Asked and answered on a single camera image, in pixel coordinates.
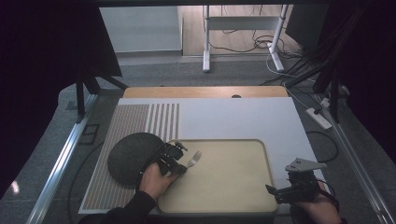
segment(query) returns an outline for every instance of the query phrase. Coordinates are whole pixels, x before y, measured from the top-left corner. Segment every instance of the floor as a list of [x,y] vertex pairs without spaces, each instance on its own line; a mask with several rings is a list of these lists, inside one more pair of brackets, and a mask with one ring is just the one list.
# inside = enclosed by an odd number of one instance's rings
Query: floor
[[[281,7],[279,5],[253,5],[253,6],[211,6],[209,9],[210,16],[279,16]],[[289,7],[287,17],[292,11]],[[195,56],[202,55],[204,52],[205,29],[204,29],[204,8],[198,7],[178,7],[178,13],[183,18],[183,55]],[[282,29],[281,39],[285,43],[281,44],[282,49],[295,51],[300,47],[289,36],[285,35],[285,29]],[[261,48],[255,48],[255,39],[259,41],[272,41],[274,31],[257,30],[257,31],[210,31],[209,42],[212,45],[211,54],[235,54],[236,51],[246,51],[244,53],[266,53],[268,52],[264,44]]]

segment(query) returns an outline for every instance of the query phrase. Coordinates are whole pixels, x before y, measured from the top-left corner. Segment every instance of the camera rig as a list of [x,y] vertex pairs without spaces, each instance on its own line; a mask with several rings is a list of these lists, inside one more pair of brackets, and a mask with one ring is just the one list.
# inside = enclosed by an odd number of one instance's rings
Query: camera rig
[[140,169],[136,179],[135,191],[139,191],[143,173],[154,162],[157,162],[160,166],[162,175],[166,175],[168,173],[182,175],[186,173],[187,167],[177,162],[181,157],[183,157],[183,150],[187,151],[187,149],[178,141],[176,141],[174,145],[163,143]]
[[332,200],[338,210],[338,201],[330,193],[320,188],[318,180],[314,175],[314,170],[326,167],[327,165],[324,163],[297,158],[285,168],[288,171],[291,187],[284,189],[276,189],[268,185],[265,185],[265,187],[268,193],[275,196],[278,204],[313,202],[319,194],[322,194]]

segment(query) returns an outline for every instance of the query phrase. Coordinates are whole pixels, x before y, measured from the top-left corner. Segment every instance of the wooden edge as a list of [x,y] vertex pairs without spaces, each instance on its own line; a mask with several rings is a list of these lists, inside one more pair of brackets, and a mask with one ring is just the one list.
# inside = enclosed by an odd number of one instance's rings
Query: wooden edge
[[227,86],[227,87],[131,87],[123,98],[231,98],[239,95],[254,97],[288,97],[281,86]]

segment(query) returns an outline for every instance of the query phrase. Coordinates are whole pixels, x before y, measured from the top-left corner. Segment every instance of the gray carpet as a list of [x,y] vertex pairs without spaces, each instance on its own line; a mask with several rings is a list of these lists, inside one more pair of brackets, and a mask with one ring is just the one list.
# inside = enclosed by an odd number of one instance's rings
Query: gray carpet
[[[286,60],[284,64],[286,67],[290,67],[293,63],[295,63],[295,60]],[[277,77],[277,75],[268,71],[264,61],[212,63],[211,68],[211,72],[205,74],[202,72],[201,63],[158,62],[157,64],[124,65],[121,67],[124,75],[121,81],[129,86],[142,87],[255,86],[260,85],[265,80]],[[103,88],[114,89],[114,86],[102,80],[100,80],[100,83]],[[305,81],[298,87],[302,91],[311,92],[310,86],[312,84],[311,81]],[[307,94],[294,89],[291,90],[305,105],[318,107],[317,103]],[[81,139],[85,144],[78,145],[76,148],[43,223],[70,223],[67,212],[70,185],[84,159],[104,141],[112,113],[121,95],[121,91],[111,90],[102,91],[99,95],[92,116],[88,121],[88,124],[100,125],[95,141],[93,144],[87,145],[89,139]],[[14,194],[10,189],[0,202],[2,223],[25,223],[29,217],[35,205],[35,200],[44,187],[50,170],[77,118],[77,111],[73,110],[74,101],[75,89],[73,86],[61,92],[58,110],[52,123],[35,149],[34,155],[17,178],[20,192]],[[296,101],[295,104],[305,130],[323,132],[305,114],[306,108]],[[340,120],[345,124],[346,132],[352,144],[358,150],[358,155],[380,192],[384,195],[392,213],[396,214],[396,169],[394,163],[356,120],[344,101],[340,101],[339,106]],[[326,134],[335,139],[332,131],[326,132]],[[308,138],[319,160],[329,158],[334,153],[334,145],[326,137],[311,133]],[[96,149],[84,162],[71,191],[70,213],[75,223],[81,218],[77,215],[77,211],[91,179],[99,152],[100,148]],[[345,217],[349,223],[379,223],[342,150],[334,161],[328,162],[328,166],[327,169],[323,170],[323,173],[327,181],[335,188],[337,199],[341,204],[342,217]],[[290,223],[290,218],[277,217],[276,223]]]

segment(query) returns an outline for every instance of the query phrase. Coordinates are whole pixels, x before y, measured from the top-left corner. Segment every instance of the metal frame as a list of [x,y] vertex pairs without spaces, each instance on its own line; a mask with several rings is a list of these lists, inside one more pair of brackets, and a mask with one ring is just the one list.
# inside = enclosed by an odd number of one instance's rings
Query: metal frame
[[81,137],[82,132],[84,131],[84,127],[87,124],[87,120],[90,116],[90,112],[94,102],[97,99],[97,95],[90,95],[87,100],[86,108],[87,112],[85,113],[84,118],[80,123],[76,123],[73,127],[72,132],[69,134],[69,137],[64,144],[64,148],[61,151],[61,154],[58,160],[55,162],[53,169],[49,175],[46,185],[41,191],[40,196],[35,203],[35,207],[32,210],[29,218],[26,223],[42,223],[45,215],[50,207],[53,196],[59,186],[59,183],[62,180],[64,175],[64,170],[66,169],[67,163],[69,162],[74,149],[77,146],[78,139]]
[[273,42],[268,44],[271,57],[274,60],[276,70],[283,72],[285,69],[277,55],[277,42],[282,32],[283,23],[286,19],[289,5],[282,5],[282,11],[278,17],[210,17],[209,6],[205,6],[205,46],[204,46],[204,72],[210,71],[210,30],[274,30]]
[[335,122],[327,109],[324,109],[323,112],[326,119],[332,124],[333,132],[340,143],[340,148],[343,150],[350,167],[355,173],[355,176],[358,178],[361,188],[366,194],[366,197],[378,216],[379,221],[384,224],[394,224],[395,219],[393,218],[393,214],[389,211],[384,198],[361,163],[361,160],[356,154],[355,149],[350,144],[347,135],[342,128],[342,125]]

